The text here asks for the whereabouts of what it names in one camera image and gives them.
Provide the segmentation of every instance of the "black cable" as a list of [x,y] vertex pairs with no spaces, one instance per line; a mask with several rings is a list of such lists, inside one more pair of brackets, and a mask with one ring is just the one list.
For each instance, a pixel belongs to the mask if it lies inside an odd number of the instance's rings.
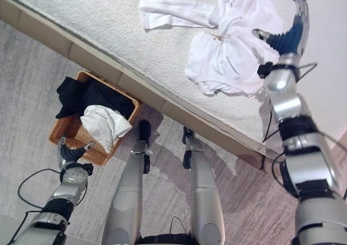
[[88,190],[88,183],[86,184],[86,190],[85,190],[85,193],[84,193],[83,196],[82,196],[82,199],[80,199],[80,201],[77,203],[76,206],[78,206],[78,205],[83,201],[83,199],[84,199],[85,196],[86,196],[87,190]]
[[267,135],[269,134],[269,130],[270,130],[270,125],[271,125],[271,120],[272,120],[272,111],[271,111],[271,101],[270,101],[270,118],[269,118],[269,124],[267,125],[267,130],[263,139],[263,143],[265,142],[265,140],[267,139]]
[[[29,180],[29,179],[30,179],[31,177],[33,177],[34,175],[36,175],[36,174],[38,174],[38,173],[41,173],[41,172],[43,172],[43,171],[52,171],[52,172],[55,172],[55,173],[60,173],[60,172],[55,171],[55,170],[53,170],[53,169],[51,169],[51,168],[46,168],[46,169],[39,170],[39,171],[33,173],[32,175],[30,175],[29,177],[27,177],[27,178],[19,185],[18,190],[17,190],[18,197],[19,197],[24,203],[27,203],[27,204],[29,204],[29,205],[35,207],[35,208],[38,208],[38,209],[43,209],[43,207],[38,206],[38,205],[33,204],[33,203],[30,203],[30,202],[28,202],[26,199],[24,199],[23,196],[21,195],[21,188],[22,188],[23,184],[24,184],[27,180]],[[86,185],[85,193],[83,194],[82,199],[80,199],[80,201],[78,202],[77,205],[79,205],[79,204],[83,201],[83,199],[85,198],[86,193],[87,193],[87,189],[88,189],[88,183],[87,183],[87,185]]]
[[308,70],[299,78],[299,81],[300,81],[303,77],[305,77],[310,71],[312,71],[313,69],[315,69],[317,65],[318,65],[318,63],[312,62],[312,63],[309,63],[309,64],[307,64],[307,65],[300,66],[299,69],[306,68],[306,67],[309,67],[309,66],[312,66],[312,67],[311,67],[310,69],[308,69]]
[[[347,154],[347,147],[342,145],[339,141],[337,141],[335,138],[329,136],[328,134],[326,134],[326,133],[324,133],[322,131],[320,131],[319,133],[322,134],[323,136],[325,136],[326,138],[330,139],[332,142],[334,142],[336,145],[338,145]],[[346,201],[346,199],[347,199],[347,188],[345,190],[345,194],[343,195],[343,200]]]
[[283,186],[283,184],[277,179],[276,175],[275,175],[275,171],[274,171],[274,166],[276,161],[284,154],[284,152],[282,154],[279,154],[278,156],[276,156],[276,158],[274,160],[272,160],[272,165],[271,165],[271,172],[273,177],[275,178],[275,180],[277,181],[277,183],[279,183],[280,185]]
[[270,137],[275,135],[277,132],[279,132],[279,130],[276,130],[276,131],[272,132],[267,138],[264,138],[263,142],[267,141]]
[[22,195],[21,195],[21,188],[22,188],[22,185],[23,185],[27,180],[29,180],[29,179],[30,179],[31,177],[33,177],[34,175],[36,175],[36,174],[38,174],[38,173],[41,173],[41,172],[43,172],[43,171],[52,171],[52,172],[55,172],[55,173],[60,173],[60,172],[55,171],[55,170],[53,170],[53,169],[51,169],[51,168],[46,168],[46,169],[39,170],[39,171],[33,173],[31,176],[27,177],[27,178],[19,185],[18,190],[17,190],[17,194],[18,194],[19,198],[20,198],[24,203],[27,203],[27,204],[29,204],[29,205],[35,207],[35,208],[38,208],[38,209],[43,209],[43,207],[38,206],[38,205],[35,205],[35,204],[33,204],[33,203],[30,203],[30,202],[28,202],[26,199],[24,199],[24,198],[22,197]]
[[188,235],[188,233],[187,233],[187,231],[186,231],[186,229],[185,229],[185,227],[184,227],[184,225],[183,225],[183,223],[182,223],[182,221],[181,221],[181,219],[180,218],[178,218],[178,217],[176,217],[176,216],[174,216],[172,219],[171,219],[171,225],[170,225],[170,231],[169,231],[169,234],[171,234],[171,229],[172,229],[172,221],[174,220],[174,218],[176,218],[176,219],[178,219],[179,220],[179,222],[181,223],[181,225],[182,225],[182,227],[183,227],[183,229],[184,229],[184,232]]
[[7,243],[7,245],[11,245],[12,243],[15,242],[15,238],[16,238],[18,232],[21,230],[21,228],[22,228],[22,226],[23,226],[25,220],[26,220],[27,217],[28,217],[28,214],[31,213],[31,212],[40,212],[40,211],[26,211],[26,212],[25,212],[25,216],[24,216],[24,218],[23,218],[21,224],[19,225],[19,227],[17,228],[16,232],[13,234],[12,238],[10,239],[10,242]]

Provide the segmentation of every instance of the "white bed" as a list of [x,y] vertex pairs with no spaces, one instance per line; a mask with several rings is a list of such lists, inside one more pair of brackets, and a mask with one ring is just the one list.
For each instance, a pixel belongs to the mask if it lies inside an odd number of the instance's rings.
[[[173,27],[145,31],[139,18],[139,0],[15,0],[53,21],[68,33],[117,60],[184,108],[219,130],[237,131],[247,147],[266,154],[279,151],[280,138],[261,140],[269,120],[268,100],[253,97],[203,95],[184,74],[190,42],[203,28]],[[214,4],[216,0],[196,0]],[[310,35],[301,64],[318,67],[299,82],[318,127],[339,139],[347,130],[347,5],[345,0],[307,0]],[[272,0],[285,29],[291,26],[295,4]]]

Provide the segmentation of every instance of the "wicker basket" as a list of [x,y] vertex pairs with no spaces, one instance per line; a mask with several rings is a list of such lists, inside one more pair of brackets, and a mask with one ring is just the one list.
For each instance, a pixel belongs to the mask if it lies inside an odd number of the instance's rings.
[[[119,92],[120,94],[126,96],[129,98],[132,103],[134,104],[135,108],[132,114],[129,117],[129,123],[133,125],[133,122],[135,120],[135,117],[140,111],[142,103],[138,101],[137,99],[129,96],[124,91],[114,87],[110,83],[106,82],[105,80],[89,73],[84,70],[81,70],[78,72],[76,80],[85,82],[89,78],[93,78],[104,85],[107,85],[109,88],[114,89],[115,91]],[[61,136],[65,134],[66,135],[66,144],[69,148],[78,148],[81,146],[86,145],[87,143],[93,141],[93,138],[89,135],[88,131],[82,126],[82,122],[80,120],[80,117],[78,115],[73,115],[69,117],[65,117],[62,119],[58,119],[55,123],[55,126],[50,133],[49,141],[51,141],[54,144],[57,144],[60,140]],[[104,148],[97,142],[96,145],[94,145],[90,150],[88,150],[84,155],[83,158],[89,160],[93,164],[97,165],[105,165],[107,161],[111,159],[111,157],[114,155],[115,151],[117,150],[122,138],[118,138],[114,142],[113,149],[110,153],[106,153]]]

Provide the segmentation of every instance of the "black cloth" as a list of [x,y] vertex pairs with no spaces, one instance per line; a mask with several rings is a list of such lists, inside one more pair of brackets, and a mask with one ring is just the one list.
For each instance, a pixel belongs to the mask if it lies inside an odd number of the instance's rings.
[[63,105],[59,114],[55,116],[57,119],[76,113],[82,116],[86,107],[90,105],[108,107],[118,111],[126,119],[129,119],[135,109],[132,101],[126,96],[92,78],[87,82],[80,82],[66,77],[56,91]]

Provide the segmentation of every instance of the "white towel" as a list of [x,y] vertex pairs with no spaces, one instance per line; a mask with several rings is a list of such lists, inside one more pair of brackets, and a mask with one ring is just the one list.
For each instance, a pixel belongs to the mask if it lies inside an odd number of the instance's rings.
[[98,141],[107,153],[117,138],[123,137],[131,124],[118,112],[101,105],[90,105],[81,116],[83,127]]
[[252,35],[254,28],[282,31],[270,0],[218,0],[215,6],[190,0],[140,0],[145,29],[165,24],[217,28],[200,32],[190,46],[185,73],[204,94],[254,94],[263,81],[259,64],[277,62],[278,53]]

